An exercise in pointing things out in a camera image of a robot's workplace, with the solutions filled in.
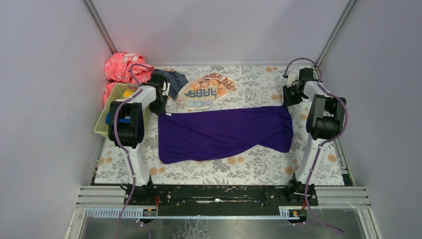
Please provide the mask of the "purple towel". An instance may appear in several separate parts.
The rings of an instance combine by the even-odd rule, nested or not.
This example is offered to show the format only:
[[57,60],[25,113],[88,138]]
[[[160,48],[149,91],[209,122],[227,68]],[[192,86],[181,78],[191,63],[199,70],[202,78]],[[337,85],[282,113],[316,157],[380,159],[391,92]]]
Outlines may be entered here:
[[257,145],[287,153],[293,136],[284,106],[172,113],[158,118],[158,155],[172,164],[228,158]]

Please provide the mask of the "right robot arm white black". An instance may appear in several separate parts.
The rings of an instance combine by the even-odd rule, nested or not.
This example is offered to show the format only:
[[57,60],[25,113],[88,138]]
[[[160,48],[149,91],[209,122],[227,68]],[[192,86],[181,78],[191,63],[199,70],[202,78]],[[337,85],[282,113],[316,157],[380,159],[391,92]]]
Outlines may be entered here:
[[311,68],[302,68],[298,74],[283,74],[287,84],[283,86],[283,106],[299,105],[303,100],[310,100],[306,121],[308,142],[305,154],[295,173],[295,179],[301,184],[315,183],[315,170],[320,164],[326,145],[338,138],[345,128],[345,99],[334,96],[314,77]]

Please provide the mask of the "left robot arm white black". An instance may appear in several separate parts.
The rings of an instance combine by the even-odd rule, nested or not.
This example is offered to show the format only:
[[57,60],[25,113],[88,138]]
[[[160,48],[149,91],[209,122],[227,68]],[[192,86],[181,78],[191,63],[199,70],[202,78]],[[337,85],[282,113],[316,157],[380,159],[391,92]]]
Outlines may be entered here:
[[137,87],[130,96],[109,105],[108,138],[122,151],[134,185],[147,185],[150,180],[141,150],[145,136],[144,112],[158,116],[165,113],[169,88],[165,76],[153,73],[151,80]]

